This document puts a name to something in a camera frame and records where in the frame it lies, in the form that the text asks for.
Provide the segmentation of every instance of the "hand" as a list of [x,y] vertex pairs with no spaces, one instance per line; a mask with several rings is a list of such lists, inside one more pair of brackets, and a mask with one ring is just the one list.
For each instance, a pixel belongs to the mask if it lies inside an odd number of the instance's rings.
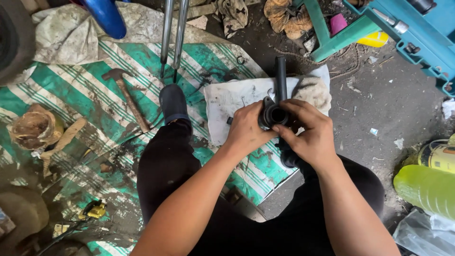
[[301,159],[314,168],[334,157],[339,159],[335,152],[332,119],[310,103],[297,99],[282,101],[280,107],[297,119],[293,125],[294,131],[300,127],[305,131],[296,136],[295,132],[280,124],[273,126],[273,130],[278,132]]
[[234,113],[229,135],[224,145],[235,148],[242,158],[277,137],[273,130],[264,131],[259,127],[258,117],[261,112],[262,100],[238,109]]

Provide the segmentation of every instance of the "green and white striped tarp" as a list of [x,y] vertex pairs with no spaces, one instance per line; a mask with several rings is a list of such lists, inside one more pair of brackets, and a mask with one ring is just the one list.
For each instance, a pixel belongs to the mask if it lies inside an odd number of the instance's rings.
[[[99,220],[99,227],[84,231],[102,234],[103,238],[89,242],[88,246],[96,254],[127,255],[142,229],[135,170],[144,147],[162,125],[158,95],[165,84],[172,82],[173,52],[166,66],[168,76],[160,81],[157,78],[161,68],[160,44],[99,41],[99,46],[109,56],[104,61],[77,66],[34,63],[30,67],[34,72],[25,83],[0,87],[0,170],[8,182],[42,191],[52,227],[58,221],[76,218],[91,200],[103,199],[108,209]],[[245,60],[244,64],[238,62],[239,56]],[[115,81],[101,78],[112,68],[134,74],[135,77],[125,78],[126,85],[140,112],[154,126],[150,132],[140,135]],[[267,77],[265,72],[237,45],[183,45],[177,80],[186,95],[194,128],[194,155],[202,164],[218,148],[209,141],[201,88],[232,79],[262,77]],[[53,176],[43,178],[40,160],[13,144],[7,132],[7,125],[33,103],[54,111],[66,128],[80,117],[88,121],[69,145],[52,156],[50,170],[57,173],[56,180]],[[243,159],[231,173],[227,187],[237,186],[258,205],[294,173],[294,169],[281,165],[274,143],[267,143]],[[96,153],[96,158],[81,165],[81,156],[87,148]],[[106,162],[114,168],[102,173],[100,164]]]

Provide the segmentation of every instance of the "blue tool box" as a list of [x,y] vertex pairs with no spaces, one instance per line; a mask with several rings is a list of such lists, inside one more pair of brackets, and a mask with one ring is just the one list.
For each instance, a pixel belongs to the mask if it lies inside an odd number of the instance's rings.
[[[366,15],[396,42],[397,52],[412,64],[421,64],[422,71],[436,77],[436,87],[455,96],[455,1],[434,0],[437,4],[422,15],[407,0],[371,0],[356,8],[343,0],[353,13]],[[394,21],[402,21],[409,29],[400,34],[395,25],[379,17],[373,9]]]

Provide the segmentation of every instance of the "green plastic container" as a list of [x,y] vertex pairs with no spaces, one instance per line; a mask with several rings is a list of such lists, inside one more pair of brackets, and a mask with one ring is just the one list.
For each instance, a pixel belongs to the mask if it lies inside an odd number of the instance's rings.
[[455,174],[407,165],[394,178],[398,196],[424,210],[455,220]]

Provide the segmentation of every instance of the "tire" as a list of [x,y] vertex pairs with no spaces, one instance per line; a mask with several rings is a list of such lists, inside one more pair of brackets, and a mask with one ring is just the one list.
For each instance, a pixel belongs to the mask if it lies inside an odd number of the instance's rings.
[[35,55],[35,27],[20,0],[0,0],[0,84],[14,78]]

